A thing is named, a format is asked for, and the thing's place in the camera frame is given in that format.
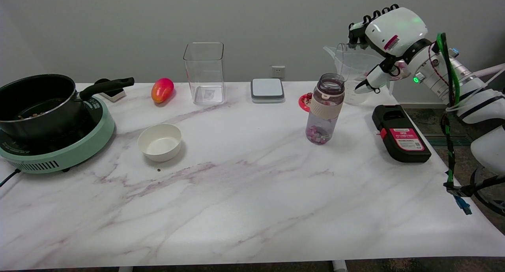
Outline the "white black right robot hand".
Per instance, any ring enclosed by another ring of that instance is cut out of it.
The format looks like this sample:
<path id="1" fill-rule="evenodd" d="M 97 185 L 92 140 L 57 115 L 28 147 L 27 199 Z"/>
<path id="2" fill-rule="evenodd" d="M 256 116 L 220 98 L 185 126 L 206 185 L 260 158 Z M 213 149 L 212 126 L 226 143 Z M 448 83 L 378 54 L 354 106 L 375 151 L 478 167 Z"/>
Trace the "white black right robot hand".
<path id="1" fill-rule="evenodd" d="M 431 45 L 426 38 L 428 29 L 413 11 L 393 4 L 373 15 L 364 15 L 359 23 L 349 25 L 348 46 L 355 49 L 370 47 L 383 57 L 355 87 L 356 94 L 379 93 L 380 88 L 402 74 L 397 62 L 409 65 L 422 49 Z"/>

